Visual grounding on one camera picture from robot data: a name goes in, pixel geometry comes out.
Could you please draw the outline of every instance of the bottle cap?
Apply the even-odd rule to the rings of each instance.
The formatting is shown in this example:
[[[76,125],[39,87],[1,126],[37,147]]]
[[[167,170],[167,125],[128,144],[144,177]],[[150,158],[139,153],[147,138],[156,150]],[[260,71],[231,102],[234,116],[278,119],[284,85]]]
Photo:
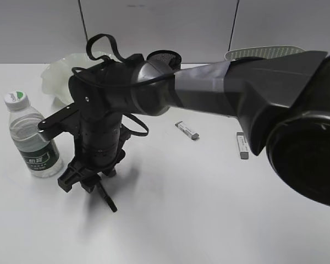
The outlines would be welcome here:
[[[14,91],[5,95],[5,104],[11,112],[22,110],[30,105],[27,94],[21,91]]]

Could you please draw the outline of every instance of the black cylindrical joint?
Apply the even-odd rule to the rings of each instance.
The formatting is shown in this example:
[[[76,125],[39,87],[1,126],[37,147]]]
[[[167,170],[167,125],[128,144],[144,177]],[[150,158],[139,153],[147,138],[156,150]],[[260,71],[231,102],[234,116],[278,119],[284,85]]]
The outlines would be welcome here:
[[[108,113],[96,122],[81,118],[82,158],[87,167],[105,168],[116,158],[122,114]]]
[[[271,132],[269,161],[300,194],[330,205],[330,57],[294,106]]]

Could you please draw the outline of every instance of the white wall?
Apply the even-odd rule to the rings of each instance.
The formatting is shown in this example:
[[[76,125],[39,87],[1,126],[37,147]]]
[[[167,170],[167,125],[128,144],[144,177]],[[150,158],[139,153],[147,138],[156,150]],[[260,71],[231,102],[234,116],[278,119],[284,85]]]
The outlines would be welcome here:
[[[87,34],[114,35],[124,57],[174,50],[185,63],[222,61],[236,0],[81,0]],[[103,40],[99,50],[110,52]]]
[[[270,45],[330,52],[330,0],[241,0],[232,49]]]
[[[77,0],[0,0],[0,63],[53,62],[84,49]]]

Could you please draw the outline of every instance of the white table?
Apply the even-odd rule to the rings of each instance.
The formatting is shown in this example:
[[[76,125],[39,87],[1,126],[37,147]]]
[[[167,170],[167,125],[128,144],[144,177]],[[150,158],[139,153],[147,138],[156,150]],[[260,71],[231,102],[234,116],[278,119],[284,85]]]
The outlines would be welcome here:
[[[0,263],[330,263],[330,207],[285,185],[264,152],[241,160],[232,118],[181,109],[140,117],[150,135],[127,141],[117,177],[104,181],[117,213],[79,184],[65,193],[57,176],[31,177],[2,98],[23,90],[52,114],[58,107],[40,89],[45,67],[0,65]],[[201,139],[180,132],[180,120]],[[67,164],[72,136],[56,142]]]

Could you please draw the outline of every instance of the water bottle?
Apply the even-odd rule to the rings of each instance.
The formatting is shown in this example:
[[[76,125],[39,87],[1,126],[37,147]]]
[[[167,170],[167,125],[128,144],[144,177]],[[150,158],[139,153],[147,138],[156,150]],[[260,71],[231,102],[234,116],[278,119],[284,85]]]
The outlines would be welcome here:
[[[27,94],[15,91],[5,96],[10,111],[11,138],[21,153],[32,175],[40,178],[53,176],[63,168],[55,142],[45,142],[38,134],[38,123],[43,115],[31,107]]]

